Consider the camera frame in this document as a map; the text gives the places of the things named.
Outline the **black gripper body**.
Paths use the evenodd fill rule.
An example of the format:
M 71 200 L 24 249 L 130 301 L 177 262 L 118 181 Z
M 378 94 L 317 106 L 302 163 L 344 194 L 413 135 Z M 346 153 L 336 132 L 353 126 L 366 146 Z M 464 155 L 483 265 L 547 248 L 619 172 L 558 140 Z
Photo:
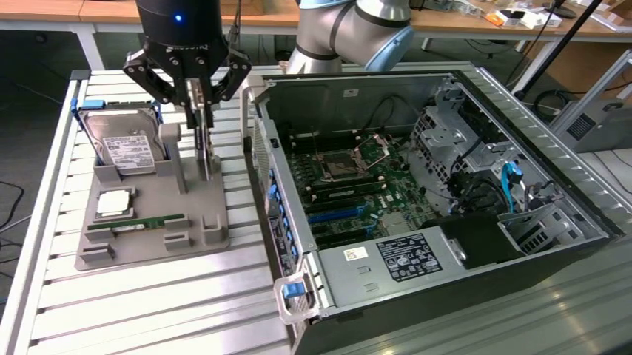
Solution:
M 173 78 L 209 79 L 229 55 L 219 1 L 138 1 L 146 56 Z

